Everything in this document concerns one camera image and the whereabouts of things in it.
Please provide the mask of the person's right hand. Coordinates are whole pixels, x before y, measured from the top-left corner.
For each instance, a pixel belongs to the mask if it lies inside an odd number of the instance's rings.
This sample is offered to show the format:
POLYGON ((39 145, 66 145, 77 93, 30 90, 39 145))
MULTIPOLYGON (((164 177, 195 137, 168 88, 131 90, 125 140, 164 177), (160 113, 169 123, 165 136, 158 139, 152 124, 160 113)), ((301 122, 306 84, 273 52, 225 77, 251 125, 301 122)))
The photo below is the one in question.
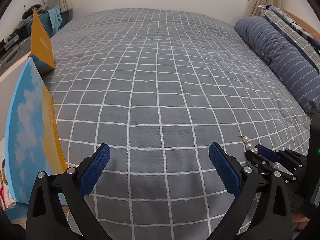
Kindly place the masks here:
POLYGON ((306 227, 307 223, 310 221, 310 219, 305 217, 302 213, 293 213, 292 221, 298 224, 298 230, 303 230, 306 227))

